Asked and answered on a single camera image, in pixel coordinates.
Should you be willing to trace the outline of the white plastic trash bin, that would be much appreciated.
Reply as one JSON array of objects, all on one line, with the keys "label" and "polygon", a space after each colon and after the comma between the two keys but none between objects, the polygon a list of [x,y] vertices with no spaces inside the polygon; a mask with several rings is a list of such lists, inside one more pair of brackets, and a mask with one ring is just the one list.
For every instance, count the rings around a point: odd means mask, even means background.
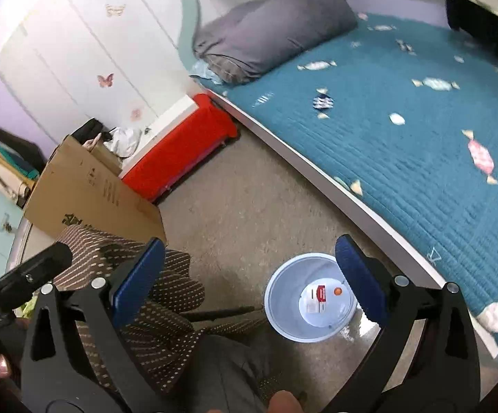
[{"label": "white plastic trash bin", "polygon": [[357,301],[332,255],[308,253],[284,262],[270,277],[264,309],[273,329],[299,343],[335,336],[354,316]]}]

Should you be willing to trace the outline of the brown cardboard box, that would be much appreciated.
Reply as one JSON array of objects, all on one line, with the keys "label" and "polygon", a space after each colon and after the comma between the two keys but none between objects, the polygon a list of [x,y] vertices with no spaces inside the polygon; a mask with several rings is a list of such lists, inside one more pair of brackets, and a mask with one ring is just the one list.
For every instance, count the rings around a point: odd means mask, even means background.
[{"label": "brown cardboard box", "polygon": [[167,240],[158,208],[70,136],[47,162],[24,217],[53,239],[66,227],[79,225],[138,242]]}]

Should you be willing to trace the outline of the white plastic bag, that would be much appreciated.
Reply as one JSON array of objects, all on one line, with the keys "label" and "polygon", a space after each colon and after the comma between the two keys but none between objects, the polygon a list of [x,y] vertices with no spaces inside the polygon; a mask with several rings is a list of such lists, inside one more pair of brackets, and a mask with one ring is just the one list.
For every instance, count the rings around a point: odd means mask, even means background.
[{"label": "white plastic bag", "polygon": [[140,129],[114,128],[111,131],[111,139],[104,145],[119,159],[127,159],[138,148],[142,134]]}]

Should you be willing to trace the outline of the teal candy-print bed sheet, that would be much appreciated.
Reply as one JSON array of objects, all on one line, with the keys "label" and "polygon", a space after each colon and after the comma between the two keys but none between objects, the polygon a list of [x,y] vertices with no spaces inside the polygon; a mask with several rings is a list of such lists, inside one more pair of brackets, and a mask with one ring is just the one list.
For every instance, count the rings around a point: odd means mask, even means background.
[{"label": "teal candy-print bed sheet", "polygon": [[380,15],[261,78],[208,88],[344,186],[445,280],[498,346],[498,59]]}]

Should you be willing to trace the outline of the red covered bench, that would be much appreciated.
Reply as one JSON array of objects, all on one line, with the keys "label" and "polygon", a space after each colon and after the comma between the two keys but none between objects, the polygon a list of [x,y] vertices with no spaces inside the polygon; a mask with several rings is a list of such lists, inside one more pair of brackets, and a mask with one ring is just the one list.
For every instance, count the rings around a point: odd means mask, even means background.
[{"label": "red covered bench", "polygon": [[231,116],[199,93],[197,109],[167,133],[122,178],[129,188],[151,202],[173,188],[199,162],[239,137]]}]

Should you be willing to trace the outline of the white wardrobe with butterflies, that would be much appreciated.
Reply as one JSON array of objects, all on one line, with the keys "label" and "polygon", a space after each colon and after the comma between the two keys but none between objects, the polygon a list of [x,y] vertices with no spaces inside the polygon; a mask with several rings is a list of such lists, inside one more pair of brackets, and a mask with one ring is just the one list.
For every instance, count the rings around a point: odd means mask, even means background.
[{"label": "white wardrobe with butterflies", "polygon": [[0,79],[54,140],[94,117],[144,128],[197,87],[181,0],[0,0]]}]

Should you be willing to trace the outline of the black clothing on bed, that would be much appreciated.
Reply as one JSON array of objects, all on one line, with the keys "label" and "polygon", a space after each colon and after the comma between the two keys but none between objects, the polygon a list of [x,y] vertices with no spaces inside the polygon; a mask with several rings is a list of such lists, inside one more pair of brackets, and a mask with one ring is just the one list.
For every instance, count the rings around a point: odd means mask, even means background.
[{"label": "black clothing on bed", "polygon": [[448,25],[463,30],[498,57],[498,16],[469,0],[445,0]]}]

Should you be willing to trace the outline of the grey folded quilt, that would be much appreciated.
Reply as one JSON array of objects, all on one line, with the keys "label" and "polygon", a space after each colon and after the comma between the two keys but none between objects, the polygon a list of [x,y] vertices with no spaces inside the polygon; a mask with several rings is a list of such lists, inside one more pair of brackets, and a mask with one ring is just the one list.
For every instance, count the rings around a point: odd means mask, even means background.
[{"label": "grey folded quilt", "polygon": [[193,51],[222,81],[240,85],[355,28],[347,0],[254,0],[200,28]]}]

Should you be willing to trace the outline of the white bed frame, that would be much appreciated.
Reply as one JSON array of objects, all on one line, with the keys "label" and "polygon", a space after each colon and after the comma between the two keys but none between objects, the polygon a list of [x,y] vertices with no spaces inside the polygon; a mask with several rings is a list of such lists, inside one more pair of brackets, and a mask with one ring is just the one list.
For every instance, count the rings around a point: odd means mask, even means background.
[{"label": "white bed frame", "polygon": [[206,93],[313,184],[413,282],[458,284],[475,331],[498,357],[498,333],[479,321],[497,298],[498,276],[464,249],[478,219],[459,193],[419,168],[416,155],[400,159],[379,141],[353,133],[331,110],[314,108],[315,92],[261,92],[247,105],[229,91]]}]

